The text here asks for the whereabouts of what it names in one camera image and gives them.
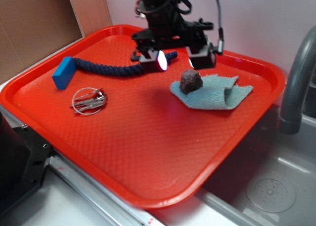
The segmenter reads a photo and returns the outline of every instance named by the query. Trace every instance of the towel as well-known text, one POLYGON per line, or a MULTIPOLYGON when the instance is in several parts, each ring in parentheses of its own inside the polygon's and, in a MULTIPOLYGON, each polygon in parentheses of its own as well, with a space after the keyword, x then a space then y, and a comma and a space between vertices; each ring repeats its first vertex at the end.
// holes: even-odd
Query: towel
POLYGON ((202 77, 203 86, 185 94, 180 89, 180 82, 171 84, 170 91, 187 107, 202 110, 231 110, 251 92, 252 86, 240 87, 235 84, 238 76, 222 77, 208 75, 202 77))

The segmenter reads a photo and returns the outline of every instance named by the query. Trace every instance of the red tray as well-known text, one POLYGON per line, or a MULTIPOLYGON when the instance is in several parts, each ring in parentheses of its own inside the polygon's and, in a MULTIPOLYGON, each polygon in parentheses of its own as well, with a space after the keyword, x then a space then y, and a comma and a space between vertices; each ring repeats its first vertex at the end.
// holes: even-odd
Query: red tray
POLYGON ((225 51, 202 76, 239 76, 253 91, 232 111, 187 108, 169 90, 190 69, 184 49, 164 73, 109 77, 77 70, 65 90, 51 78, 65 56, 131 65, 130 36, 140 29, 104 28, 11 81, 1 104, 104 186, 131 204, 161 208, 193 195, 285 87, 274 65, 225 51), (69 108, 83 87, 103 88, 108 103, 91 116, 69 108))

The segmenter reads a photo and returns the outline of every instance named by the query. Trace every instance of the blue foam block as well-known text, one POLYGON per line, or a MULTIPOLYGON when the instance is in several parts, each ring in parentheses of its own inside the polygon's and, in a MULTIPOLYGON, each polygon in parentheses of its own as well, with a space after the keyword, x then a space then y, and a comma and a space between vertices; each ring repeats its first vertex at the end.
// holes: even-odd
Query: blue foam block
POLYGON ((75 72, 76 66, 73 58, 65 57, 52 75, 57 89, 66 89, 75 72))

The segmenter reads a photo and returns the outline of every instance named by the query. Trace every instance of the gray faucet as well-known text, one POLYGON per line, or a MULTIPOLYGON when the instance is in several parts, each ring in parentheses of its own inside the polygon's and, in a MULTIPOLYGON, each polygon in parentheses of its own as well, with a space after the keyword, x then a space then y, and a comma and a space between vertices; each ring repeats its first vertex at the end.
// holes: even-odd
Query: gray faucet
POLYGON ((299 132, 302 112, 310 116, 316 115, 316 84, 313 84, 313 81, 316 83, 316 78, 312 79, 315 67, 316 26, 304 38, 287 79, 278 115, 280 132, 288 135, 299 132))

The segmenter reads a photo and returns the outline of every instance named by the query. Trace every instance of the white wall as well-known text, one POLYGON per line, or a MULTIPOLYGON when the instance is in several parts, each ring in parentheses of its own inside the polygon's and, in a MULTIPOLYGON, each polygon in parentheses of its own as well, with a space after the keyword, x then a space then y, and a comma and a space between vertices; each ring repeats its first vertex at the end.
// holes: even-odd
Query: white wall
MULTIPOLYGON (((135 17, 136 0, 107 0, 113 24, 146 27, 135 17)), ((202 17, 214 22, 208 33, 217 44, 215 0, 189 0, 192 21, 202 17)), ((316 25, 316 0, 220 0, 223 11, 225 49, 279 66, 288 75, 296 52, 309 29, 316 25)))

